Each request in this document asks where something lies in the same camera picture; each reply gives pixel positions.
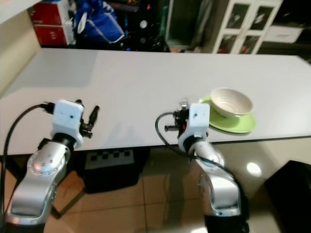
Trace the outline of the black box with checker pattern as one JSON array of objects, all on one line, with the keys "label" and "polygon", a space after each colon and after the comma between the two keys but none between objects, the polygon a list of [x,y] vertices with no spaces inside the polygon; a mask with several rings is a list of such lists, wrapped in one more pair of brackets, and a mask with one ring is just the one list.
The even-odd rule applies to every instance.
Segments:
[{"label": "black box with checker pattern", "polygon": [[89,194],[129,188],[138,182],[131,150],[103,150],[86,154],[82,178]]}]

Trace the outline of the cream ceramic bowl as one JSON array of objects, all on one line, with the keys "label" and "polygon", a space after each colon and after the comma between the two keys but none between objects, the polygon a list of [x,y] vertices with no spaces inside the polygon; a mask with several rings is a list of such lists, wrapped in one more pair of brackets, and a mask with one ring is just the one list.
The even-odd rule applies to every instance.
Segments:
[{"label": "cream ceramic bowl", "polygon": [[217,113],[226,118],[248,115],[255,108],[248,96],[227,87],[218,87],[212,90],[209,97]]}]

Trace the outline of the green plate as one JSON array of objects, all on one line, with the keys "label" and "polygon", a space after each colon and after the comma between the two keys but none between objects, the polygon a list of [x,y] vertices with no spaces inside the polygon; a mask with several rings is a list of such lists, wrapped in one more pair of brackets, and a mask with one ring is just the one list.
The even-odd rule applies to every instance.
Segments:
[{"label": "green plate", "polygon": [[207,103],[209,105],[209,126],[227,133],[250,133],[253,131],[257,122],[253,114],[240,117],[226,118],[221,116],[215,106],[211,102],[211,97],[204,96],[198,100],[199,103]]}]

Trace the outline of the red cardboard box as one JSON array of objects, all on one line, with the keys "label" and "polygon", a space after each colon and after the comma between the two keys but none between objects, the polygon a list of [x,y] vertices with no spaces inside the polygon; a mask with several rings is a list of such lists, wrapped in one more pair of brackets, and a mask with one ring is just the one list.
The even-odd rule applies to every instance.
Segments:
[{"label": "red cardboard box", "polygon": [[41,0],[28,9],[35,25],[63,25],[70,20],[70,0]]},{"label": "red cardboard box", "polygon": [[33,25],[40,45],[69,46],[75,45],[75,34],[70,24]]}]

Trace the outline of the blue bag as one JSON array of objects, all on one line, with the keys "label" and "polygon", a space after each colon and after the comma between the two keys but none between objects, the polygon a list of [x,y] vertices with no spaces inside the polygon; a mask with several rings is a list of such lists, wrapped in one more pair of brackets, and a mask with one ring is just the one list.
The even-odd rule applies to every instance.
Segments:
[{"label": "blue bag", "polygon": [[104,0],[75,0],[74,31],[87,41],[115,44],[125,33],[113,7]]}]

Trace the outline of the white glass door cabinet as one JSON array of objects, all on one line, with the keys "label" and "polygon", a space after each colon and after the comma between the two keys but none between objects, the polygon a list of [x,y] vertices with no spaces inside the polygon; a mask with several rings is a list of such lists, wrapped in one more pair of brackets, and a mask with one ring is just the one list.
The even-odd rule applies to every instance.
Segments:
[{"label": "white glass door cabinet", "polygon": [[216,0],[204,52],[255,55],[283,0]]}]

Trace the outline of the white storage box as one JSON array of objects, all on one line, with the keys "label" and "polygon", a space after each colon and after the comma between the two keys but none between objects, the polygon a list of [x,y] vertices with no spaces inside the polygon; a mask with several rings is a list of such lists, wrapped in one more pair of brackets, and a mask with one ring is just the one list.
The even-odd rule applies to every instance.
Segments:
[{"label": "white storage box", "polygon": [[304,31],[304,28],[290,27],[284,25],[271,25],[267,29],[267,33],[263,40],[265,42],[275,42],[282,44],[294,44],[300,34]]}]

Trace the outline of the black chair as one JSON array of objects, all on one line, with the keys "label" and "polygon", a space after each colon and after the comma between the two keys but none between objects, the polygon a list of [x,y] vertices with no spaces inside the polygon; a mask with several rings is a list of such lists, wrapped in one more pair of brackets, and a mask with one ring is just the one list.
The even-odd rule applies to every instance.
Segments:
[{"label": "black chair", "polygon": [[284,233],[311,233],[311,165],[289,161],[265,187]]}]

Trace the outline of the white shelf board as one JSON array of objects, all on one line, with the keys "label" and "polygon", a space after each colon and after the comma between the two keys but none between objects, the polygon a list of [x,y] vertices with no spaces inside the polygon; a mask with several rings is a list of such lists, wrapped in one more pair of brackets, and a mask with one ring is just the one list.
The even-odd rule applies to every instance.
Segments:
[{"label": "white shelf board", "polygon": [[22,13],[41,0],[0,0],[0,24]]}]

